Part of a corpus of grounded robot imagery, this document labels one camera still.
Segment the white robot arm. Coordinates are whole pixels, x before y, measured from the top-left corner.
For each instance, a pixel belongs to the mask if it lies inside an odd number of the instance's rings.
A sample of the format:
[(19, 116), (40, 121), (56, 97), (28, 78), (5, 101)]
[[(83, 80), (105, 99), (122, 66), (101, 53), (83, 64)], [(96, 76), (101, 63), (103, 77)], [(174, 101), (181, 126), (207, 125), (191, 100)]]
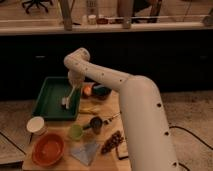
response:
[(132, 171), (180, 171), (161, 95), (149, 78), (89, 62), (79, 48), (64, 58), (68, 78), (88, 77), (119, 94), (119, 108)]

